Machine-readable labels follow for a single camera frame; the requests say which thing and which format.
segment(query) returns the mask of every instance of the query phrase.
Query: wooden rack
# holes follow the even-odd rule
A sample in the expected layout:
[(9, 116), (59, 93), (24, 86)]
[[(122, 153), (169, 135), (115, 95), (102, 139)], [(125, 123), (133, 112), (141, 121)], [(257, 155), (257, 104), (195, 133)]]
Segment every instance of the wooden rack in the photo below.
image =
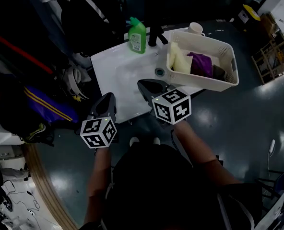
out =
[(284, 74), (284, 33), (261, 48), (252, 56), (262, 84), (266, 84)]

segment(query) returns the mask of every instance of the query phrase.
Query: red strap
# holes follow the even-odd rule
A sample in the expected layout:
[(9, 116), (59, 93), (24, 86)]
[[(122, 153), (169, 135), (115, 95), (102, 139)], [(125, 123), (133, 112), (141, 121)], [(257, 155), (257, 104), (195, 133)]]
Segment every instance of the red strap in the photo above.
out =
[(20, 49), (20, 48), (14, 46), (13, 44), (9, 43), (7, 40), (2, 38), (1, 36), (0, 36), (0, 42), (3, 43), (4, 45), (6, 45), (7, 47), (11, 48), (12, 50), (17, 52), (18, 54), (22, 55), (23, 57), (27, 58), (28, 60), (30, 60), (31, 62), (33, 62), (34, 64), (36, 64), (37, 66), (39, 66), (40, 68), (45, 70), (46, 72), (48, 72), (49, 74), (52, 73), (52, 70), (48, 66), (45, 66), (42, 62), (38, 61), (32, 55), (28, 54), (27, 52), (23, 51), (22, 49)]

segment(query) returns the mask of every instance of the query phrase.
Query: black shirt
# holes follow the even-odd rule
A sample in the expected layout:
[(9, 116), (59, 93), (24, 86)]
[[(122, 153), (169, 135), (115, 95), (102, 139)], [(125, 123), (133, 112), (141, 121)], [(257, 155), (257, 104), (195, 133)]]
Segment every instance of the black shirt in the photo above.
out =
[[(256, 184), (211, 184), (167, 145), (134, 143), (113, 171), (103, 222), (114, 229), (251, 229), (261, 217)], [(88, 223), (81, 230), (94, 229)]]

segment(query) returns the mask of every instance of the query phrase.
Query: white plastic basket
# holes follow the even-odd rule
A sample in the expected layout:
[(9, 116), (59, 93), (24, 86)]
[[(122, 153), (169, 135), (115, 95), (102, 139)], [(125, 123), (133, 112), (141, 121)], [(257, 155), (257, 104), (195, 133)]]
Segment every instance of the white plastic basket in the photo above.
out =
[(187, 55), (189, 52), (194, 52), (209, 56), (213, 64), (221, 67), (227, 72), (226, 81), (221, 81), (198, 75), (173, 71), (169, 68), (171, 49), (171, 46), (169, 45), (166, 67), (167, 75), (171, 83), (220, 92), (228, 89), (229, 87), (238, 85), (239, 78), (236, 58), (233, 48), (229, 44), (209, 37), (182, 31), (171, 32), (169, 42), (178, 43), (178, 46), (183, 51), (184, 55)]

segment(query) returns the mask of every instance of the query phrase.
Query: white mug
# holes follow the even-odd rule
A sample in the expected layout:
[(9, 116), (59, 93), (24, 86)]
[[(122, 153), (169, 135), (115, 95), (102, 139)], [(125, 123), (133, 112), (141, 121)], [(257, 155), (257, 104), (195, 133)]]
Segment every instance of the white mug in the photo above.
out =
[(195, 22), (191, 22), (189, 27), (188, 27), (189, 33), (205, 36), (205, 33), (203, 33), (202, 31), (203, 31), (202, 26), (198, 23), (195, 23)]

